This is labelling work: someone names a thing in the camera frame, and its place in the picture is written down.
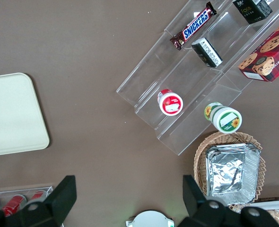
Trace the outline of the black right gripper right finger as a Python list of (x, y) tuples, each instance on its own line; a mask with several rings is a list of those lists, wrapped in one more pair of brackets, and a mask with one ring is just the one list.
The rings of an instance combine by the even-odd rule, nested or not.
[(183, 176), (183, 201), (188, 215), (179, 227), (278, 227), (267, 211), (245, 207), (240, 213), (216, 200), (207, 200), (192, 175)]

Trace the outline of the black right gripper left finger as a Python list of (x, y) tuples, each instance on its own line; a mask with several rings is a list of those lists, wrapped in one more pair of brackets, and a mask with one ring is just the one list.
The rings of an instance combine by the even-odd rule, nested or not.
[(59, 227), (76, 200), (76, 178), (67, 175), (44, 201), (32, 202), (8, 217), (0, 210), (0, 227)]

